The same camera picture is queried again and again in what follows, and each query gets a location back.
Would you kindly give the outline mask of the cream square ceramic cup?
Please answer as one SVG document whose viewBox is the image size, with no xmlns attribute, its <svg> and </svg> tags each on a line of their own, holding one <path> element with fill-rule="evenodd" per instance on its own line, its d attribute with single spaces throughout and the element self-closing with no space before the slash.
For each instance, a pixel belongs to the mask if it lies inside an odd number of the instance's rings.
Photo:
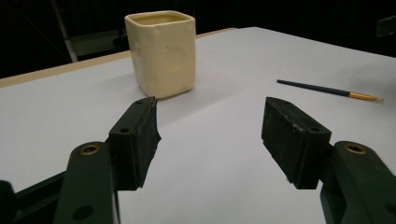
<svg viewBox="0 0 396 224">
<path fill-rule="evenodd" d="M 195 18 L 174 10 L 124 17 L 134 75 L 148 96 L 190 91 L 195 82 Z"/>
</svg>

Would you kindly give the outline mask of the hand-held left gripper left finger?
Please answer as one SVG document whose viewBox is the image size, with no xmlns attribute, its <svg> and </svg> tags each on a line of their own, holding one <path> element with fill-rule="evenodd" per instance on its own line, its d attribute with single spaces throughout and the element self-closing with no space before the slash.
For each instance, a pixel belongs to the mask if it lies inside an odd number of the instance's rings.
<svg viewBox="0 0 396 224">
<path fill-rule="evenodd" d="M 110 151 L 116 156 L 118 190 L 143 187 L 160 141 L 157 99 L 148 97 L 132 103 L 107 138 Z"/>
</svg>

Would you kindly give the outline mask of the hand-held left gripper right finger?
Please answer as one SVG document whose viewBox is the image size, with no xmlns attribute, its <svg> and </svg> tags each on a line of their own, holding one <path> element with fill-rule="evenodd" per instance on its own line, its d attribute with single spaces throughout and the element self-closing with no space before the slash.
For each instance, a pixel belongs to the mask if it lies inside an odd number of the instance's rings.
<svg viewBox="0 0 396 224">
<path fill-rule="evenodd" d="M 332 132 L 296 105 L 265 100 L 262 142 L 297 189 L 315 189 Z"/>
</svg>

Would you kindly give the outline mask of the white table sheet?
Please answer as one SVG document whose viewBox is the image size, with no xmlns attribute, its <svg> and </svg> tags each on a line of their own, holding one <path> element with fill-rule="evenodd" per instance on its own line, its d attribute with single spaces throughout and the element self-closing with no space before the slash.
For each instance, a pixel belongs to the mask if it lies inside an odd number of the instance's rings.
<svg viewBox="0 0 396 224">
<path fill-rule="evenodd" d="M 262 144 L 270 96 L 396 174 L 396 59 L 255 27 L 201 37 L 196 51 L 192 91 L 158 103 L 162 139 L 143 188 L 120 194 L 122 224 L 325 224 L 318 192 L 296 189 Z M 142 95 L 129 58 L 0 88 L 0 180 L 21 190 L 60 173 Z"/>
</svg>

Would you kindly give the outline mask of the metal stand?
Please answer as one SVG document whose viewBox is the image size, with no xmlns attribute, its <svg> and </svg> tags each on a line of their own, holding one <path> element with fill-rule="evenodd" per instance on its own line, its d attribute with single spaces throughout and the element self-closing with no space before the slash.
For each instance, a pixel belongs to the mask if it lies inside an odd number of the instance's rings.
<svg viewBox="0 0 396 224">
<path fill-rule="evenodd" d="M 49 0 L 73 63 L 116 51 L 120 0 Z"/>
</svg>

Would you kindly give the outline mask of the dark blue gold paintbrush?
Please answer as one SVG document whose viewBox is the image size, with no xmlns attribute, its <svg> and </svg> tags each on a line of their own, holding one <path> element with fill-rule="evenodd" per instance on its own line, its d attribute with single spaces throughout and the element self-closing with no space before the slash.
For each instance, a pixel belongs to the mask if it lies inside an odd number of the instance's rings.
<svg viewBox="0 0 396 224">
<path fill-rule="evenodd" d="M 338 90 L 334 88 L 329 88 L 329 87 L 322 87 L 322 86 L 317 86 L 317 85 L 310 85 L 310 84 L 305 84 L 305 83 L 299 83 L 299 82 L 293 82 L 293 81 L 287 81 L 283 79 L 278 79 L 276 81 L 279 84 L 284 84 L 296 88 L 302 88 L 306 90 L 311 90 L 311 91 L 319 91 L 319 92 L 325 92 L 333 95 L 339 95 L 339 96 L 344 96 L 348 98 L 354 98 L 354 99 L 359 99 L 359 100 L 364 100 L 364 101 L 370 101 L 370 102 L 384 102 L 384 99 L 364 94 L 364 93 L 359 93 L 359 92 L 354 92 L 354 91 L 343 91 L 343 90 Z"/>
</svg>

